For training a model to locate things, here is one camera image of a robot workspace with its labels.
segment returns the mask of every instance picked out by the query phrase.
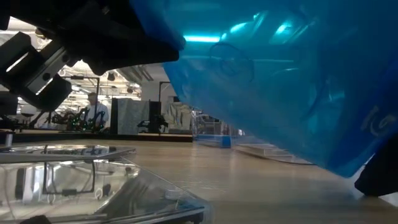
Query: man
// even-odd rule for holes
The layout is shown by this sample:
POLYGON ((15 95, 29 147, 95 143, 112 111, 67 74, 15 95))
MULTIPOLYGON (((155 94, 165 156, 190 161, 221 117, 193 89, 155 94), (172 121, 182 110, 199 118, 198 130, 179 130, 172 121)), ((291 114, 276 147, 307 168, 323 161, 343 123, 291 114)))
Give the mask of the man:
MULTIPOLYGON (((103 117, 103 121, 104 121, 103 124, 105 126, 106 122, 109 119, 108 108, 104 104, 98 102, 97 103, 97 113, 95 113, 96 93, 89 93, 88 94, 88 101, 90 102, 90 104, 86 106, 86 108, 89 109, 86 120, 88 121, 90 119, 93 119, 95 114, 103 111, 103 112, 105 112, 104 117, 103 117)), ((100 125, 100 122, 101 122, 101 115, 99 115, 97 117, 95 126, 98 127, 100 125)))

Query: wooden surface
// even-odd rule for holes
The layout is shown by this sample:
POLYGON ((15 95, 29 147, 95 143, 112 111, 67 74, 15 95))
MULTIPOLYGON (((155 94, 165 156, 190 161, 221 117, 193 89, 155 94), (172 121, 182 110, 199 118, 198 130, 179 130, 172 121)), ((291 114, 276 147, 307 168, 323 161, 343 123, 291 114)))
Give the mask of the wooden surface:
POLYGON ((138 133, 140 136, 171 136, 171 137, 187 137, 187 138, 192 138, 191 134, 168 134, 168 133, 138 133))
POLYGON ((215 223, 398 223, 398 195, 362 198, 353 188, 355 178, 342 179, 316 166, 195 143, 61 143, 135 146, 133 162, 210 201, 215 223))
MULTIPOLYGON (((11 131, 10 129, 0 129, 1 131, 11 131)), ((59 130, 45 130, 45 129, 23 129, 19 132, 19 129, 15 130, 16 134, 58 134, 59 130)))

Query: blue plastic bag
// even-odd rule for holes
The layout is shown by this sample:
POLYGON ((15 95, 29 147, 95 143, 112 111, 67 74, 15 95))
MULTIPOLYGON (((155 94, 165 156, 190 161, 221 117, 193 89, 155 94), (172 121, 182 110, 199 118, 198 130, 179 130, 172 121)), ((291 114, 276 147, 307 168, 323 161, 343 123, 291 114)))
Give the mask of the blue plastic bag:
POLYGON ((343 177, 398 131, 398 2, 131 3, 183 49, 164 64, 180 100, 213 117, 343 177))

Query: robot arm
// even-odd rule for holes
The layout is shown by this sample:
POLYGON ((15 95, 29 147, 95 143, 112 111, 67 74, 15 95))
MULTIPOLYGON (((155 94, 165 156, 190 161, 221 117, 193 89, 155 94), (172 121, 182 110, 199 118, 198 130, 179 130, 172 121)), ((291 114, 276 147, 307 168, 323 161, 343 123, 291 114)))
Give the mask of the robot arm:
POLYGON ((0 46, 0 84, 40 110, 54 110, 72 91, 58 71, 77 61, 96 75, 105 71, 178 59, 169 44, 146 35, 129 0, 12 0, 0 3, 0 29, 10 17, 52 39, 40 52, 16 34, 0 46))

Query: screw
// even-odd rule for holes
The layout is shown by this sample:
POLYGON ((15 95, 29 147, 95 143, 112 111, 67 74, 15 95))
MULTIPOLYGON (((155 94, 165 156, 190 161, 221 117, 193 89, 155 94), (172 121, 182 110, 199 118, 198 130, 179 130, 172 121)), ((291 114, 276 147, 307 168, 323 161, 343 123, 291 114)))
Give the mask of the screw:
POLYGON ((43 80, 44 80, 44 81, 47 81, 47 80, 50 79, 50 77, 51 77, 51 75, 50 75, 49 73, 45 73, 45 74, 43 75, 43 80))

